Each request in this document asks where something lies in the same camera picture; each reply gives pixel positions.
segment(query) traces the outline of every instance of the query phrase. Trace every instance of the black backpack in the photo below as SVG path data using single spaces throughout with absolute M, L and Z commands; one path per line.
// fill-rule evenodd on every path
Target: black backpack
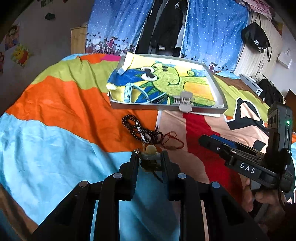
M 259 16 L 260 26 L 256 23 L 256 19 Z M 270 43 L 268 37 L 266 36 L 264 30 L 261 28 L 261 19 L 260 15 L 258 14 L 253 23 L 245 27 L 241 31 L 242 40 L 253 49 L 257 50 L 260 53 L 264 53 L 264 50 L 267 50 L 267 61 L 270 61 L 271 52 L 269 55 L 268 48 L 270 47 Z
M 157 13 L 163 0 L 155 0 L 152 13 L 147 18 L 136 53 L 160 54 L 179 57 L 181 48 L 175 48 L 183 23 L 183 12 L 187 2 L 169 0 L 153 30 Z
M 259 87 L 263 89 L 260 98 L 268 105 L 271 106 L 275 101 L 284 103 L 284 98 L 274 84 L 267 79 L 262 79 L 258 83 Z

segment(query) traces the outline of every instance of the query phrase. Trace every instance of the cartoon sticker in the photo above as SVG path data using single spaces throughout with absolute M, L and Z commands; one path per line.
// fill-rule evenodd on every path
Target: cartoon sticker
M 25 46 L 19 44 L 13 51 L 11 55 L 11 60 L 24 67 L 29 57 L 29 50 Z
M 19 43 L 19 31 L 20 26 L 18 24 L 11 26 L 8 33 L 5 35 L 5 51 Z

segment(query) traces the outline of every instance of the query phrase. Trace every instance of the white wardrobe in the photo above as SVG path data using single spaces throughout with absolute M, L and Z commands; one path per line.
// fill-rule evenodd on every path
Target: white wardrobe
M 250 19 L 252 23 L 255 21 L 258 13 L 252 11 L 250 14 Z M 266 33 L 270 42 L 271 47 L 269 47 L 269 53 L 271 52 L 272 48 L 270 62 L 267 61 L 266 49 L 264 50 L 264 53 L 259 53 L 258 51 L 244 44 L 237 66 L 234 70 L 234 74 L 237 76 L 239 74 L 244 74 L 246 76 L 252 77 L 253 79 L 261 80 L 263 79 L 263 75 L 266 78 L 269 78 L 272 75 L 274 65 L 282 49 L 283 40 L 279 32 L 271 23 L 271 21 L 269 21 L 266 17 L 264 17 L 261 14 L 260 19 L 261 27 Z M 257 17 L 256 23 L 260 25 L 259 17 Z

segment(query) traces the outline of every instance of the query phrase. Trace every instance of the black metal frame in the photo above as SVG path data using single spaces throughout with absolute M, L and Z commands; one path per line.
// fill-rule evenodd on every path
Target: black metal frame
M 254 220 L 220 186 L 204 184 L 181 173 L 167 151 L 161 154 L 165 193 L 169 201 L 181 201 L 180 241 L 205 240 L 201 200 L 207 218 L 210 241 L 269 240 Z M 32 241 L 88 241 L 96 200 L 94 240 L 119 241 L 119 200 L 131 200 L 135 193 L 139 157 L 120 166 L 104 181 L 81 181 L 47 216 L 31 236 Z
M 266 153 L 216 135 L 202 135 L 199 144 L 225 160 L 225 166 L 264 185 L 288 193 L 294 177 L 287 170 L 291 163 L 293 117 L 291 109 L 274 102 L 268 109 L 268 146 Z

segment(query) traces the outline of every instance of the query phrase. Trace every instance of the light blue fabric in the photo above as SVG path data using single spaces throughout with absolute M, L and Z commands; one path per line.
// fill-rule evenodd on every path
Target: light blue fabric
M 153 0 L 95 0 L 86 35 L 86 53 L 134 52 Z
M 75 53 L 75 54 L 71 54 L 67 57 L 64 57 L 61 61 L 67 61 L 67 60 L 72 60 L 72 59 L 76 59 L 77 56 L 84 56 L 84 55 L 88 55 L 89 53 Z
M 228 71 L 221 71 L 221 72 L 216 73 L 216 74 L 217 74 L 217 75 L 220 75 L 220 76 L 222 76 L 222 77 L 228 77 L 228 78 L 231 78 L 231 79 L 233 79 L 233 80 L 235 80 L 235 79 L 239 79 L 238 76 L 236 76 L 235 74 L 230 73 L 230 72 L 228 72 Z
M 182 56 L 233 72 L 247 18 L 247 9 L 233 0 L 189 1 Z
M 0 182 L 40 224 L 82 180 L 95 183 L 119 170 L 131 152 L 106 153 L 73 133 L 36 120 L 0 118 Z M 179 224 L 163 185 L 139 168 L 132 201 L 120 202 L 120 239 L 178 240 Z

